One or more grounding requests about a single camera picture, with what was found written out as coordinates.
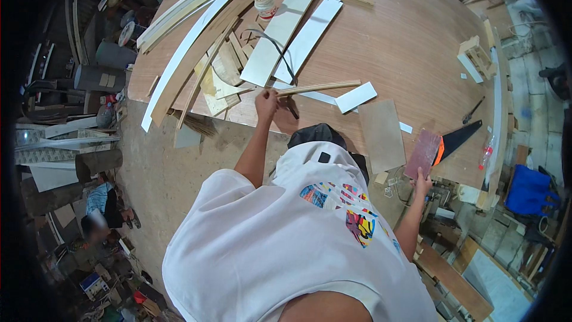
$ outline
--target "concrete floor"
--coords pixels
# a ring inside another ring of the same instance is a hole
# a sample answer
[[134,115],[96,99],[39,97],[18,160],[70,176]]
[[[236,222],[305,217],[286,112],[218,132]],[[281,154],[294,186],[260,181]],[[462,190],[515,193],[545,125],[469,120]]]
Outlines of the concrete floor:
[[[133,207],[142,224],[141,229],[121,233],[127,235],[136,250],[137,270],[144,269],[153,277],[153,286],[165,292],[161,264],[167,245],[190,210],[203,181],[216,170],[233,168],[254,133],[253,127],[213,119],[218,131],[214,138],[204,138],[199,146],[173,148],[176,119],[165,118],[157,128],[151,125],[148,133],[140,126],[147,104],[128,100],[127,117],[120,123],[123,166],[116,180],[124,191],[127,205]],[[287,150],[290,137],[271,132],[266,156],[266,179],[276,161]],[[390,226],[395,226],[404,207],[393,190],[392,197],[384,196],[381,185],[371,177],[369,197]]]

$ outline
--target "glue jar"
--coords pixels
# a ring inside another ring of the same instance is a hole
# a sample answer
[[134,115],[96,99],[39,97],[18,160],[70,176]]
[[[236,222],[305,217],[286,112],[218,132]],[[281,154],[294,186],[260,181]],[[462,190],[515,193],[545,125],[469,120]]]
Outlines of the glue jar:
[[254,8],[258,10],[258,16],[262,21],[270,21],[278,10],[274,0],[254,0]]

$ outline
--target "wooden workbench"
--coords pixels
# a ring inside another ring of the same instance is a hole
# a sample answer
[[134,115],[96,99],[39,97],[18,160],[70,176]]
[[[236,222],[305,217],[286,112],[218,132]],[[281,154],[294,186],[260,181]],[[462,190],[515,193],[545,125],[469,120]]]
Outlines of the wooden workbench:
[[[164,0],[156,17],[176,1]],[[314,0],[302,24],[321,1]],[[481,20],[457,0],[375,0],[373,7],[354,0],[342,1],[340,13],[300,70],[299,86],[353,79],[363,83],[371,81],[377,91],[376,100],[392,98],[399,120],[413,127],[412,134],[403,132],[408,157],[422,128],[439,134],[459,128],[463,115],[486,95],[487,99],[473,115],[474,119],[483,120],[484,127],[431,171],[434,177],[480,189],[484,173],[478,165],[486,127],[492,122],[492,82],[476,84],[471,76],[461,79],[461,73],[466,70],[456,56],[461,42],[474,35],[479,35],[481,45],[489,50]],[[236,30],[237,35],[254,22],[255,16],[254,7],[243,13],[244,20]],[[199,17],[196,15],[177,27],[149,54],[139,55],[128,87],[130,99],[149,101],[147,92],[155,75],[162,74]],[[173,108],[183,109],[194,81],[195,74]],[[337,97],[349,90],[323,92]],[[240,95],[242,102],[230,109],[226,119],[255,126],[256,94],[257,91]],[[325,122],[340,132],[351,151],[367,154],[357,113],[342,115],[330,104],[298,95],[293,99],[300,119],[295,120],[286,109],[279,110],[271,130],[290,135],[297,129]],[[202,95],[192,112],[210,115]]]

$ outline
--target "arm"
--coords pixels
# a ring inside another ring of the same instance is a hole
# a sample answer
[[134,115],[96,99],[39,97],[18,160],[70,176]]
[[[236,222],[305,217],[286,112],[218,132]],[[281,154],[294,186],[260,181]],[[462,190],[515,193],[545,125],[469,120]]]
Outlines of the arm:
[[413,261],[413,254],[415,253],[415,247],[417,246],[419,222],[421,221],[423,207],[425,206],[425,196],[433,185],[429,175],[427,175],[427,179],[423,179],[421,167],[417,169],[417,175],[418,178],[417,183],[415,184],[413,203],[401,220],[399,227],[394,231],[395,237],[409,261]]
[[244,175],[255,188],[262,185],[264,177],[264,161],[266,158],[266,143],[268,141],[268,131],[274,113],[278,109],[277,92],[274,89],[264,89],[254,101],[258,123],[254,129],[254,134],[248,142],[236,163],[234,170]]

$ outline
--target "plaid shirt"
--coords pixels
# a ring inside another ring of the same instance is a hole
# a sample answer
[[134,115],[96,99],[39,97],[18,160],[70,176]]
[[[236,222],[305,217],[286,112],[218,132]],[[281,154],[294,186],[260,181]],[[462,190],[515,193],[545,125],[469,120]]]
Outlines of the plaid shirt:
[[85,205],[85,214],[89,215],[92,211],[99,209],[101,214],[105,212],[105,203],[107,202],[107,193],[113,189],[109,182],[105,182],[92,190],[88,195]]

